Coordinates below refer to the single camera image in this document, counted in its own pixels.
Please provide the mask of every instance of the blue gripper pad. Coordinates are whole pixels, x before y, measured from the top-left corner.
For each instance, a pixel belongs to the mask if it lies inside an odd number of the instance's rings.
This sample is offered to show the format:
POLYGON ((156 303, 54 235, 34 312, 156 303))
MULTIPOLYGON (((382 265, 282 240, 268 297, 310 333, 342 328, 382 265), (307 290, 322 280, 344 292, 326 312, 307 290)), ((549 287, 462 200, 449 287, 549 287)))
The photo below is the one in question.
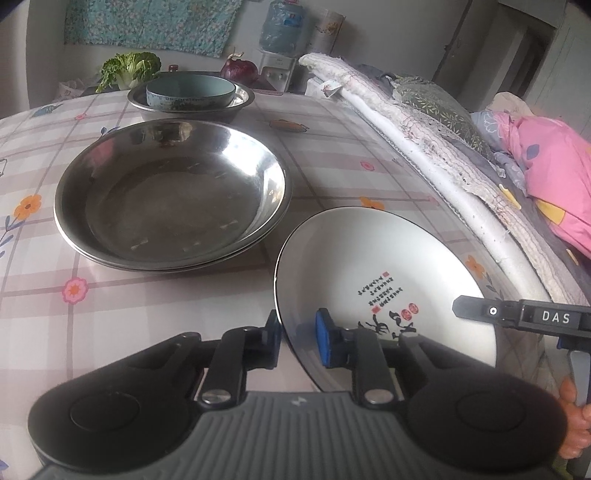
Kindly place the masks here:
POLYGON ((329 333, 324 323, 324 316, 322 312, 318 310, 316 312, 316 342, 318 343, 318 352, 320 354, 320 360, 322 365, 326 368, 330 367, 330 339, 329 333))

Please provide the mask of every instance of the floral fabric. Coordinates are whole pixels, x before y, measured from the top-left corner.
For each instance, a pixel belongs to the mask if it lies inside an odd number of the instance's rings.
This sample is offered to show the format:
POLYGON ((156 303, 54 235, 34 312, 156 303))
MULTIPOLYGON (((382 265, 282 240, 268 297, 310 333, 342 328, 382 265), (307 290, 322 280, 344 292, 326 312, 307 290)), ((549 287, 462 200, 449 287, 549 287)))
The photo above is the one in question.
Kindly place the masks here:
POLYGON ((220 57, 242 0, 70 0, 66 43, 220 57))
POLYGON ((399 96, 402 103, 441 122, 480 155, 495 162, 490 147, 472 123, 470 114, 439 85, 421 77, 396 77, 392 86, 394 95, 399 96))

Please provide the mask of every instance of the finger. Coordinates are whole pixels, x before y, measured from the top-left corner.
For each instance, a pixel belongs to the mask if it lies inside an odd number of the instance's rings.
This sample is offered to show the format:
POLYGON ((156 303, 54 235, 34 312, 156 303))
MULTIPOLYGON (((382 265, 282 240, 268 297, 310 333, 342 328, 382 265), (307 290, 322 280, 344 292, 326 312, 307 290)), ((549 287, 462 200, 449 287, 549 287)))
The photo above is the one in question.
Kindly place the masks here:
POLYGON ((564 400, 559 400, 564 413, 566 413, 566 419, 569 423, 569 429, 571 430, 589 430, 591 428, 591 421, 585 420, 583 417, 583 409, 578 408, 572 403, 566 403, 564 400))
POLYGON ((573 458, 578 458, 581 455, 581 450, 563 445, 558 451, 558 454, 565 460, 571 460, 573 458))
POLYGON ((570 431, 566 436, 563 445, 578 449, 587 448, 591 445, 591 433, 587 432, 587 430, 570 431))
POLYGON ((562 381, 560 389, 558 390, 558 394, 560 395, 560 398, 567 401, 568 403, 574 403, 577 400, 577 387, 575 386, 572 378, 566 377, 562 381))

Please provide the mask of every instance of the grey handle grip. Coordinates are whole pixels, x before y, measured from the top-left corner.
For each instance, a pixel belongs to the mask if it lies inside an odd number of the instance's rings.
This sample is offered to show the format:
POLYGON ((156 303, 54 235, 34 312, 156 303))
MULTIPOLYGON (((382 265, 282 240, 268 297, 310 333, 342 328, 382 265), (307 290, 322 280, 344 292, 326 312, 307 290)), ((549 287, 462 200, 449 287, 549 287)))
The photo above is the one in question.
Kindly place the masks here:
MULTIPOLYGON (((583 407, 591 403, 589 392, 589 379, 591 377, 591 355, 587 352, 573 350, 569 352, 570 371, 577 387, 577 400, 575 404, 583 407)), ((579 458, 570 460, 567 464, 567 472, 575 479, 591 478, 591 447, 583 450, 579 458)))

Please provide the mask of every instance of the checkered tablecloth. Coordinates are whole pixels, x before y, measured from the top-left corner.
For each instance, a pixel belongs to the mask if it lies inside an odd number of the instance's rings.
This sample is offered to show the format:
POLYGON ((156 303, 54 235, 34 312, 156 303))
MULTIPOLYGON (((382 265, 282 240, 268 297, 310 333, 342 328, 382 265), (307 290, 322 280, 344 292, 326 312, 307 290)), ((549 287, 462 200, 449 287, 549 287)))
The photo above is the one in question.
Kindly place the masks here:
MULTIPOLYGON (((438 194, 354 111, 287 94, 257 93, 233 122, 283 158, 294 180, 288 213, 264 242, 192 273, 130 273, 95 264, 71 249, 56 228, 56 184, 67 165, 102 134, 137 122, 138 111, 121 92, 0 120, 4 480, 28 478, 40 467, 27 435, 27 414, 51 387, 181 332, 214 339, 233 327, 263 325, 274 307, 272 272, 283 242, 299 223, 324 209, 365 205, 401 215, 442 240, 485 294, 517 295, 438 194)), ((499 364, 531 377, 538 358, 520 352, 536 348, 535 336, 504 337, 499 364)), ((279 367, 250 373, 248 388, 314 387, 284 346, 279 367)))

